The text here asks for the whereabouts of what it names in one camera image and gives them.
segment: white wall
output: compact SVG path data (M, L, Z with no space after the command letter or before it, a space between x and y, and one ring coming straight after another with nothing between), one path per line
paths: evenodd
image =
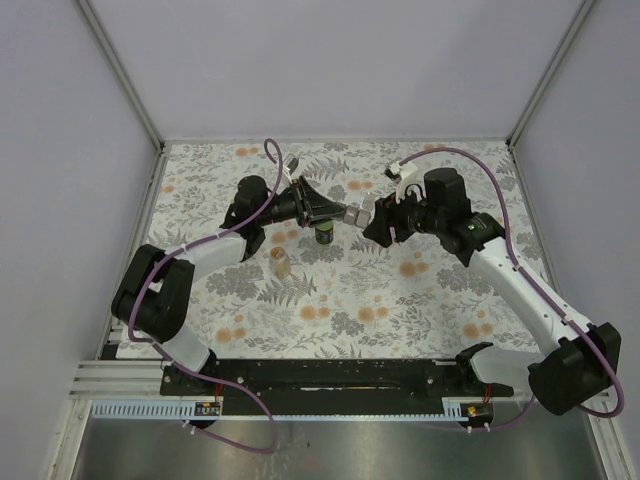
M622 334L622 416L640 462L640 3L601 2L517 146L562 292Z
M42 473L153 150L71 0L0 3L0 477Z
M506 137L580 0L93 0L163 136Z

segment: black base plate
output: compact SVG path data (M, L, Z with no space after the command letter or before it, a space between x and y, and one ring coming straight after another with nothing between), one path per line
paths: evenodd
M242 383L274 415L426 415L443 413L443 397L480 397L455 362L434 360L218 360L202 373ZM216 385L165 367L167 396L214 396ZM262 415L244 393L225 387L225 415ZM513 389L494 384L492 396Z

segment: metal frame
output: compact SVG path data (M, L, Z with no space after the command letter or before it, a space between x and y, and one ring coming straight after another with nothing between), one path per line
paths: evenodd
M524 195L525 205L530 217L532 218L534 232L538 235L542 245L545 267L550 276L549 283L555 289L558 288L555 269L548 254L547 244L539 229L538 216L530 201L530 194L525 178L521 175L520 163L515 147L535 114L538 105L543 101L546 92L549 90L554 78L564 64L582 27L593 13L598 2L599 0L583 0L559 42L551 60L545 68L540 80L538 81L538 84L529 98L529 101L520 115L513 131L506 140L509 150L513 156L517 170L517 177ZM122 88L123 94L129 100L141 124L145 128L150 141L157 149L156 159L151 170L149 181L146 185L144 198L138 210L136 228L132 234L129 250L127 252L126 262L128 262L135 249L143 243L144 238L146 237L149 223L151 221L153 205L155 204L164 168L167 163L170 145L173 143L202 142L172 141L168 143L167 148L165 148L164 139L157 130L153 119L140 99L133 82L113 47L113 43L109 38L109 35L105 30L92 1L74 0L74 3L77 5L84 21L97 41L107 63ZM297 139L296 141L305 141L305 139ZM126 263L123 265L121 273L124 272L125 266ZM102 341L100 342L99 349L96 352L96 359L99 358L102 348L106 343L118 340L121 330L122 327L117 326L112 321L111 315L107 315ZM175 397L160 397L159 395L164 375L163 367L165 365L166 363L162 360L94 360L82 362L79 366L76 379L72 385L69 400L66 402L64 407L63 424L65 427L59 432L57 448L53 455L53 462L48 469L47 478L55 480L68 480L71 478L84 430L87 425L87 420L94 408L94 402L110 402L121 399L127 401L137 400L138 402L142 401L149 404L162 402L166 404L170 404L171 402L175 403ZM180 397L180 401L202 401L206 398L207 397ZM453 402L453 404L460 401L468 402L476 400L481 399L448 399L448 401ZM513 402L520 402L522 400L522 397L517 396L510 399L494 399L494 401ZM589 402L589 406L591 408L604 410L610 406L610 403L611 399L605 392L603 395L592 399ZM612 479L636 479L636 473L633 463L630 461L631 457L624 442L624 437L620 434L618 421L616 419L602 420L590 417L589 424L591 425L594 434L595 448L597 448L600 453L608 477Z
M411 143L441 143L441 142L500 142L505 137L278 137L278 143L386 143L386 142L411 142ZM242 142L245 144L262 144L264 137L261 138L242 138L242 139L211 139L185 137L179 140L167 138L165 145L221 145L229 143Z
M91 412L101 418L130 418L130 419L179 419L197 420L202 415L196 413L198 404L208 402L222 406L225 402L233 402L234 397L215 395L161 395L162 385L168 385L170 377L163 372L163 361L87 361L82 362L76 372L71 386L70 398L76 401L91 400ZM386 414L376 416L337 416L318 417L311 415L276 415L276 420L376 420L376 421L459 421L466 422L468 418L462 413L462 403L482 402L480 397L475 401L470 398L439 399L442 403L442 413L421 414ZM262 415L255 415L241 408L235 413L225 415L226 420L264 420Z
M551 60L545 67L540 80L538 80L531 97L529 97L529 101L527 102L524 111L520 115L520 118L518 118L513 131L507 137L507 145L510 147L515 146L515 144L518 143L518 140L522 137L522 134L535 114L538 105L540 105L540 102L548 91L553 79L564 64L567 54L570 52L576 38L582 31L582 27L584 27L599 2L600 0L583 0L578 7L578 10L567 27L567 30L564 32L562 39L560 39L558 46L553 52Z
M111 70L115 74L116 80L122 88L124 96L129 100L129 103L133 107L138 119L147 132L151 143L156 147L156 150L161 151L164 146L164 140L149 115L149 112L142 103L142 100L140 100L140 96L138 95L131 78L127 74L120 57L113 47L109 34L105 30L93 3L91 0L74 0L74 3L78 7L84 21L89 27L90 32L98 43L109 67L111 67Z

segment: floral pattern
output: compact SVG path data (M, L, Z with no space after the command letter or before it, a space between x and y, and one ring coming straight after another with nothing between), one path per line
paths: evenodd
M511 157L502 142L451 142L481 158L498 178L510 212L513 238L543 277L533 233ZM292 143L296 174L335 201L362 205L365 195L386 196L393 184L385 167L433 144ZM238 181L276 170L259 145L176 144L168 153L147 241L161 248L210 234L222 223ZM475 211L504 223L485 174L463 157L436 153L424 168L453 166L465 179ZM320 245L295 222L266 228L266 241L250 260L193 285L187 322L219 357L442 358L480 341L535 351L531 335L480 277L446 253L436 238L413 235L384 249L360 230L335 223L334 241ZM291 274L278 279L269 250L285 249ZM157 358L144 344L122 339L118 358Z

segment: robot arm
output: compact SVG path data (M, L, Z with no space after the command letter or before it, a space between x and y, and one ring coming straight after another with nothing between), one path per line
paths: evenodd
M593 325L570 307L522 257L514 252L512 264L504 229L486 213L471 210L464 181L452 168L424 174L423 198L408 188L417 183L417 170L390 169L398 182L395 194L376 202L373 221L364 236L380 245L403 242L414 233L436 235L445 250L486 280L531 331L540 354L500 349L488 343L465 351L474 373L484 383L501 383L530 390L550 412L561 415L611 385L586 342L567 325L571 319L595 343L613 370L617 369L620 335L609 323ZM519 269L524 268L536 286L563 306L561 317L543 300Z
M610 378L585 342L514 269L504 229L490 215L472 212L464 181L454 169L440 168L424 174L424 192L418 187L422 198L418 198L413 187L418 185L417 170L387 174L399 180L398 190L376 201L373 219L368 212L326 199L304 177L291 181L256 221L237 233L171 259L154 278L155 289L145 294L135 328L161 344L172 358L190 370L214 371L214 352L185 323L193 281L253 256L265 240L266 225L295 219L298 225L306 227L336 219L364 228L363 235L383 247L401 243L414 233L436 235L445 250L505 298L531 331L541 353L508 351L489 343L474 345L461 352L456 362L462 369L471 370L480 381L530 390L545 408L557 415L610 386ZM238 225L267 196L262 178L242 179L221 227ZM141 285L164 255L151 245L136 252L112 303L115 317L129 321ZM615 370L620 349L618 332L608 323L598 327L591 324L535 275L522 258L518 259L520 267L527 268L544 291L565 306L571 319L587 333Z

